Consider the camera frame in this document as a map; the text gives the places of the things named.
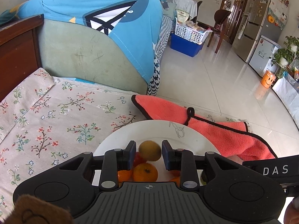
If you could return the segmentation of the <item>person right hand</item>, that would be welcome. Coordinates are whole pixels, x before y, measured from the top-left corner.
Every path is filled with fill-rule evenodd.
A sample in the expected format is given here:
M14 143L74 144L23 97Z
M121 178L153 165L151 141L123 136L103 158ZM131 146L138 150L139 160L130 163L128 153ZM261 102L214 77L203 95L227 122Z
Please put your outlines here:
M286 208L284 224L299 224L299 197L293 198Z

